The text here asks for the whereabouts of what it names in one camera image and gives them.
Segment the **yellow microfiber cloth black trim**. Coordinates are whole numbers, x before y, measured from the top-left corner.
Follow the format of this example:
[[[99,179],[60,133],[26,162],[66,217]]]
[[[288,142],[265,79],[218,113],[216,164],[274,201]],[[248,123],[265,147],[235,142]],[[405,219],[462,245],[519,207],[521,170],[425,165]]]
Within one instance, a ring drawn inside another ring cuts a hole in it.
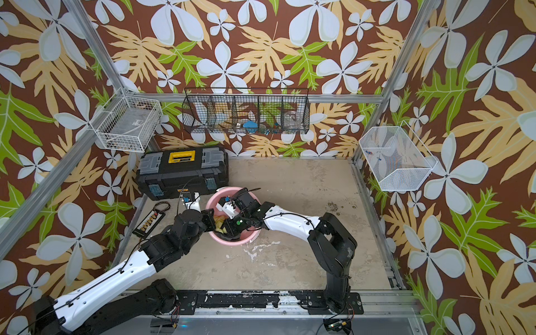
[[[214,217],[214,222],[215,222],[215,226],[216,226],[215,231],[216,232],[222,233],[222,234],[227,233],[227,230],[223,225],[225,223],[225,220],[226,220],[225,216],[215,216]]]

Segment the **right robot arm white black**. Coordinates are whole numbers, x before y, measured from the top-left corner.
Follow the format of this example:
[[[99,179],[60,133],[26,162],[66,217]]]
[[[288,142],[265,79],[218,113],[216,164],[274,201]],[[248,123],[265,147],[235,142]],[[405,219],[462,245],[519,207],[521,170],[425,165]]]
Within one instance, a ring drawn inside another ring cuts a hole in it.
[[[357,242],[335,215],[327,212],[323,216],[307,216],[272,202],[259,203],[247,188],[220,198],[216,209],[227,216],[216,229],[216,235],[223,240],[238,240],[245,231],[273,230],[307,241],[326,271],[324,298],[327,307],[335,313],[346,308],[350,265]]]

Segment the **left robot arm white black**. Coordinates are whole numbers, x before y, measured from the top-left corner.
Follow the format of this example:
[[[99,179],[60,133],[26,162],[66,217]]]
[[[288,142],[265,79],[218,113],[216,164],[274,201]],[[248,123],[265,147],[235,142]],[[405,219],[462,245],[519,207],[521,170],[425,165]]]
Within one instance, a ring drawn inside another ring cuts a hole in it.
[[[42,297],[32,304],[26,334],[102,334],[139,315],[165,313],[177,305],[177,291],[165,279],[125,298],[119,295],[189,253],[215,230],[214,212],[187,209],[162,233],[142,243],[124,262],[72,293]]]

